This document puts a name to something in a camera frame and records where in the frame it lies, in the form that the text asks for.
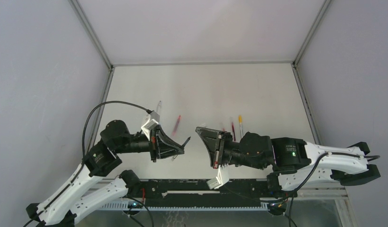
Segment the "pink gel pen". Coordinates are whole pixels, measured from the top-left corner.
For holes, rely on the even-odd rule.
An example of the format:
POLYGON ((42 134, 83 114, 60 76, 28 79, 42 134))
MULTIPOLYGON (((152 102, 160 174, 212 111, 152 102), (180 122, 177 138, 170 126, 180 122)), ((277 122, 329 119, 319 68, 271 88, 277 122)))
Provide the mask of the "pink gel pen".
POLYGON ((173 136, 175 136, 177 133, 180 121, 181 121, 181 115, 179 115, 177 120, 176 120, 175 126, 174 126, 173 131, 172 131, 173 136))

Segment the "white marker orange tip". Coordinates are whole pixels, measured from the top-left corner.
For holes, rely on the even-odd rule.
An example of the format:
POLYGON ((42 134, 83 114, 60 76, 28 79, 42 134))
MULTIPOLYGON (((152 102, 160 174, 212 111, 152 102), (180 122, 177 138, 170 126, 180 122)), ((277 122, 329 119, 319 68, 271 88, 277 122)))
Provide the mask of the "white marker orange tip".
POLYGON ((244 136, 242 121, 239 121, 239 125, 240 125, 240 134, 241 134, 241 139, 242 139, 242 138, 243 138, 243 136, 244 136))

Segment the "black gel pen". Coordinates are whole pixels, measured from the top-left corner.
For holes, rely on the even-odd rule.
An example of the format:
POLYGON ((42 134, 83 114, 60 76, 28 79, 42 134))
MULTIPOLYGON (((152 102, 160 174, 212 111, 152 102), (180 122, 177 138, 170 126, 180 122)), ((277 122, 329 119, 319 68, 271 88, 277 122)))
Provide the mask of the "black gel pen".
POLYGON ((179 155, 183 155, 185 153, 185 146, 188 144, 190 139, 191 137, 188 137, 182 145, 176 148, 174 155, 172 156, 172 161, 174 161, 179 155))

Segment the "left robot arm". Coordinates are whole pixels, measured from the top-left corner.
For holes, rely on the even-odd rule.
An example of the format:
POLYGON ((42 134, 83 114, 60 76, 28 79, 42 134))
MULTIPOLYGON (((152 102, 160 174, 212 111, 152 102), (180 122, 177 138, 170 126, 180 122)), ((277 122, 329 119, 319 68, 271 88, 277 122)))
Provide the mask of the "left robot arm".
POLYGON ((146 136, 142 132, 131 134, 124 121, 113 120, 100 136, 99 142, 85 154, 72 176, 52 196, 27 206, 31 221, 37 221, 40 227, 73 227, 116 198, 138 196, 141 181, 133 170, 122 171, 108 185, 85 195, 122 163, 118 154, 148 152, 153 162, 184 154, 185 144, 180 145, 168 137, 160 125, 146 136))

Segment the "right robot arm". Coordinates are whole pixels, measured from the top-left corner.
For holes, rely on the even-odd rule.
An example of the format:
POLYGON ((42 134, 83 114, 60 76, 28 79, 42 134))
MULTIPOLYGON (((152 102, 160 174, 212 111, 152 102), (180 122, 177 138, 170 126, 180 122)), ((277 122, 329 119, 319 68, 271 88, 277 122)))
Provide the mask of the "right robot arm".
POLYGON ((197 127, 196 133, 203 141, 212 168, 217 176, 208 181, 210 189, 218 189, 229 181, 227 167, 246 166, 264 170, 267 175, 267 192, 273 197, 283 192, 302 188, 307 183, 337 181, 342 186, 358 186, 380 178, 365 142, 347 148, 317 145, 289 137, 272 139, 247 132, 240 141, 231 133, 197 127))

